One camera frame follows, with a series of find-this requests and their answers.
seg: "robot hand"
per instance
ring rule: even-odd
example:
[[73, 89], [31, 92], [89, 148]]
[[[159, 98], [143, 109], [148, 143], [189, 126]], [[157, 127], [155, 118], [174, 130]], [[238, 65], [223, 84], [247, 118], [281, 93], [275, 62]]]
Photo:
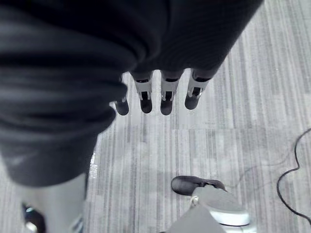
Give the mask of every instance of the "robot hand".
[[167, 233], [256, 233], [248, 212], [220, 181], [179, 176], [172, 180], [178, 194], [192, 193], [190, 209]]
[[[185, 99], [185, 107], [189, 110], [195, 109], [199, 99], [206, 89], [207, 83], [218, 68], [213, 70], [191, 69], [191, 75], [188, 84], [187, 95]], [[177, 92], [178, 82], [183, 74], [183, 70], [178, 71], [161, 71], [161, 113], [169, 115], [172, 112], [173, 100]], [[141, 110], [144, 113], [150, 113], [152, 110], [152, 71], [149, 72], [131, 72], [138, 97], [140, 99]], [[129, 112], [129, 106], [126, 98], [115, 102], [117, 112], [124, 116]]]

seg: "dark fabric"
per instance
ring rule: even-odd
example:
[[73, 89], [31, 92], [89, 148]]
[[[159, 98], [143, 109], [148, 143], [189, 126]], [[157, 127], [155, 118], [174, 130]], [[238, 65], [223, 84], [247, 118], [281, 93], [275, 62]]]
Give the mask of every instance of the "dark fabric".
[[261, 2], [0, 1], [0, 146], [10, 177], [43, 186], [86, 172], [115, 117], [109, 103], [126, 93], [123, 72], [219, 66]]

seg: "striped carpet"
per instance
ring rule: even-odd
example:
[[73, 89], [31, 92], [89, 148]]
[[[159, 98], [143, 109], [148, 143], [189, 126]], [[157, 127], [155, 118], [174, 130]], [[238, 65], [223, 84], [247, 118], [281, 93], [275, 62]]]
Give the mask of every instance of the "striped carpet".
[[[176, 175], [222, 181], [256, 218], [259, 233], [310, 232], [279, 200], [276, 181], [295, 167], [294, 140], [311, 127], [311, 1], [266, 0], [196, 110], [184, 107], [185, 70], [170, 116], [139, 107], [129, 74], [130, 114], [100, 135], [91, 163], [87, 233], [157, 233], [189, 207], [170, 190]], [[311, 216], [311, 134], [298, 146], [301, 170], [281, 183], [284, 199]], [[14, 187], [0, 165], [0, 232], [24, 232]]]

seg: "robot leg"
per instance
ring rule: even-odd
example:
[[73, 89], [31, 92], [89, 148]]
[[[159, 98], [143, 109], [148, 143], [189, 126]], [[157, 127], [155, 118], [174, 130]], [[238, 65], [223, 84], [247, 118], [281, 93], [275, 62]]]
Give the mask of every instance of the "robot leg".
[[85, 174], [47, 187], [17, 185], [25, 226], [31, 233], [82, 233]]
[[183, 70], [161, 71], [161, 113], [163, 115], [169, 115], [172, 111], [174, 96], [177, 91], [179, 79], [183, 72]]
[[131, 72], [131, 75], [134, 78], [136, 90], [140, 99], [140, 107], [144, 113], [150, 113], [152, 110], [152, 77], [153, 71], [144, 72], [144, 73], [135, 73]]
[[195, 109], [208, 82], [216, 74], [218, 67], [212, 70], [191, 69], [185, 107]]

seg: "dark sleeve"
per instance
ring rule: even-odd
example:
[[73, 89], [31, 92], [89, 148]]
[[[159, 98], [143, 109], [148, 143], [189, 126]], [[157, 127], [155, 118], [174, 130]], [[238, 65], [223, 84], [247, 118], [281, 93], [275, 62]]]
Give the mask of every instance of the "dark sleeve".
[[3, 161], [19, 184], [65, 182], [87, 171], [98, 133], [115, 118], [109, 103], [126, 93], [119, 76], [158, 53], [166, 6], [152, 0], [153, 13], [143, 1], [1, 2]]

